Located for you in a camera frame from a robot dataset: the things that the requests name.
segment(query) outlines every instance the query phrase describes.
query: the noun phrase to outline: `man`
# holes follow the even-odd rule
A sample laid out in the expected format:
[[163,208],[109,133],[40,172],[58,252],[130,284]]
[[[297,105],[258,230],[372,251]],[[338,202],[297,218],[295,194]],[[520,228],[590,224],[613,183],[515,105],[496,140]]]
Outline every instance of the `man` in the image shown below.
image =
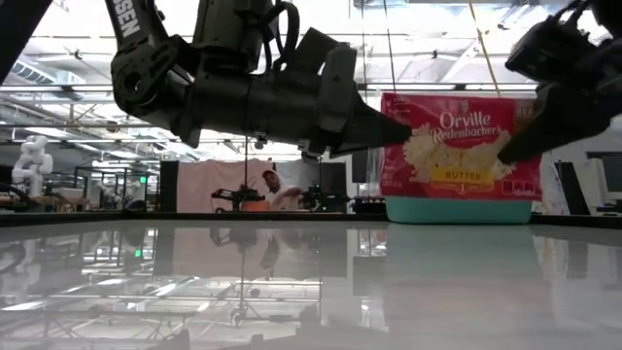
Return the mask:
[[294,186],[284,186],[279,175],[272,170],[266,170],[261,175],[268,186],[269,193],[265,197],[270,203],[271,210],[298,209],[298,196],[302,190]]

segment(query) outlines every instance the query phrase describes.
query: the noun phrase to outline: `ceiling light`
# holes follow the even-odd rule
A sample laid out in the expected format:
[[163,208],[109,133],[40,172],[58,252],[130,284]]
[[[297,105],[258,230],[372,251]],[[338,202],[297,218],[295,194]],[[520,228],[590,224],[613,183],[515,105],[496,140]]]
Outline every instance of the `ceiling light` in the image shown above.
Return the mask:
[[167,294],[173,292],[173,290],[175,290],[175,288],[177,288],[177,284],[175,284],[175,283],[168,284],[168,285],[158,289],[157,293],[155,294],[155,296],[156,297],[166,296]]
[[[536,90],[535,84],[499,84],[499,90]],[[494,84],[467,84],[467,90],[495,90]]]
[[367,89],[380,90],[453,90],[456,86],[453,84],[367,84]]
[[140,157],[136,154],[133,154],[131,152],[126,152],[126,151],[112,151],[110,155],[119,157],[119,158],[139,158]]
[[78,145],[76,145],[76,147],[81,148],[83,150],[91,151],[91,152],[101,152],[101,150],[96,149],[96,148],[94,148],[92,146],[89,146],[89,145],[78,144]]
[[115,143],[115,140],[103,140],[103,139],[95,139],[95,140],[67,140],[69,143]]
[[113,285],[118,285],[125,282],[124,279],[120,279],[120,278],[113,278],[113,279],[109,279],[109,280],[105,280],[105,281],[101,281],[99,283],[97,283],[98,286],[113,286]]
[[0,92],[62,92],[59,86],[12,86],[0,87]]
[[47,128],[47,127],[27,127],[26,130],[30,132],[36,132],[42,135],[50,136],[50,137],[68,137],[71,136],[70,133],[61,131],[55,128]]
[[175,142],[175,139],[126,139],[123,143],[154,143],[154,142]]
[[[26,140],[10,140],[11,142],[15,142],[15,143],[24,143],[26,142]],[[48,140],[48,143],[60,143],[61,140]]]
[[199,306],[196,309],[196,312],[203,312],[203,311],[207,310],[208,307],[210,307],[210,302],[209,301],[204,302],[203,304],[201,304],[201,306]]
[[128,164],[119,164],[119,163],[110,163],[107,161],[98,161],[98,160],[94,160],[93,163],[91,164],[92,167],[103,167],[103,168],[126,168],[129,167]]
[[25,303],[13,305],[13,306],[5,307],[5,308],[3,308],[3,310],[5,310],[5,311],[32,310],[34,308],[37,308],[37,307],[43,305],[44,303],[45,303],[44,301],[25,302]]

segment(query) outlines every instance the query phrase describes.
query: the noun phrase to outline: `ceiling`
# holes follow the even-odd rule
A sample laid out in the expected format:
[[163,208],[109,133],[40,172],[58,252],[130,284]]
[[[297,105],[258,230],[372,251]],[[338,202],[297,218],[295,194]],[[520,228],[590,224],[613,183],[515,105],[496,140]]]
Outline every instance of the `ceiling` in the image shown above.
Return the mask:
[[[356,80],[366,84],[364,97],[374,108],[379,108],[379,90],[392,88],[393,83],[398,87],[410,88],[412,85],[426,84],[427,89],[435,89],[436,84],[481,85],[493,81],[486,58],[482,55],[482,48],[475,39],[475,22],[466,2],[442,1],[438,4],[434,1],[435,4],[430,4],[416,0],[387,0],[386,11],[385,4],[380,0],[365,0],[364,7],[361,6],[361,0],[293,2],[299,8],[301,34],[309,27],[315,27],[358,49]],[[497,81],[506,86],[529,83],[526,78],[507,71],[503,66],[505,59],[513,43],[527,29],[562,5],[559,1],[540,1],[540,6],[512,6],[509,1],[474,3],[477,27],[484,33],[484,44]],[[164,24],[169,34],[180,34],[190,41],[198,0],[157,0],[156,4],[166,15]],[[595,40],[603,39],[605,31],[591,16],[584,16],[580,26],[590,31]],[[285,33],[285,20],[281,21],[281,27]],[[72,75],[69,76],[73,77],[71,79],[75,83],[109,86],[110,62],[115,52],[116,39],[104,1],[54,0],[23,51],[20,61],[51,79],[58,77],[58,72],[71,72]],[[11,86],[32,84],[15,74],[5,82],[5,85]],[[10,96],[11,101],[25,104],[24,108],[19,109],[21,112],[27,111],[26,116],[17,112],[12,114],[13,110],[9,106],[5,113],[0,113],[0,120],[8,124],[143,123],[129,117],[114,104],[109,88],[100,93],[86,92],[79,102],[36,92],[38,88],[41,86],[23,87],[22,90],[13,92],[0,90],[2,96]],[[40,110],[30,113],[29,108],[26,108],[29,106],[44,110],[47,117],[41,118]],[[4,131],[5,139],[25,138],[25,135],[33,133],[32,130],[24,129],[17,133],[6,128],[0,131]],[[84,142],[83,145],[88,145],[91,149],[80,147],[78,151],[92,158],[154,159],[161,158],[163,154],[172,154],[188,161],[206,158],[242,160],[245,151],[243,138],[209,130],[202,133],[202,143],[196,150],[181,143],[166,141],[175,139],[174,135],[156,127],[121,128],[115,132],[103,128],[64,131],[69,133],[67,137],[82,140],[122,139],[130,143],[131,140],[142,138],[163,140],[156,145],[138,142],[130,145]],[[4,152],[3,149],[6,147],[0,148],[0,152]],[[111,150],[131,153],[135,157],[116,157]],[[268,144],[262,150],[257,150],[252,143],[249,150],[251,157],[258,158],[287,160],[299,157],[296,147],[291,145]],[[71,159],[58,156],[63,160],[74,159],[73,156]]]

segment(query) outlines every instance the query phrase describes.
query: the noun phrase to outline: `popcorn box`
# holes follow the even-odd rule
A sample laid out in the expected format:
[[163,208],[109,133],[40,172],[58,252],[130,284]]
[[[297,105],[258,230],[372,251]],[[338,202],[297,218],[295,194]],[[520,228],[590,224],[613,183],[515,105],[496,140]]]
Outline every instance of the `popcorn box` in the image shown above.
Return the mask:
[[540,158],[506,165],[497,154],[534,118],[533,100],[385,93],[382,112],[413,127],[387,147],[385,196],[459,200],[540,200]]

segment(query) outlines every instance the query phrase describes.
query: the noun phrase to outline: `black equipment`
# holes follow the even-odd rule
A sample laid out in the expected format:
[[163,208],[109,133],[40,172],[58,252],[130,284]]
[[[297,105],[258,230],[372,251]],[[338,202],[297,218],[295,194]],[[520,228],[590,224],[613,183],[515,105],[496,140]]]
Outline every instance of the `black equipment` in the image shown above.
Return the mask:
[[[259,195],[257,190],[249,189],[244,185],[240,186],[239,191],[231,191],[225,189],[216,190],[212,193],[212,198],[224,199],[231,202],[234,212],[240,211],[240,204],[248,201],[263,201],[265,200],[264,195]],[[223,208],[216,209],[217,213],[223,213],[225,210]]]
[[357,214],[386,214],[387,203],[384,197],[356,196],[352,210]]
[[[598,46],[577,22],[590,6],[613,35]],[[536,24],[505,67],[539,83],[536,119],[499,153],[504,163],[532,158],[605,131],[622,113],[622,7],[618,0],[574,0]],[[562,15],[571,12],[562,22]]]
[[[115,101],[129,115],[196,147],[202,128],[297,144],[307,158],[405,141],[410,127],[364,104],[356,50],[313,28],[296,47],[296,6],[276,0],[200,0],[192,43],[169,36],[155,0],[106,0],[119,51]],[[278,16],[288,15],[282,42]],[[279,58],[272,61],[269,43]],[[259,68],[265,52],[265,71]]]
[[0,184],[0,193],[14,193],[19,198],[18,202],[11,204],[0,204],[0,209],[11,210],[15,212],[26,212],[32,209],[36,203],[28,196],[28,194],[14,186]]
[[300,207],[311,212],[326,212],[334,206],[341,206],[351,200],[343,193],[326,193],[320,186],[312,186],[302,194]]

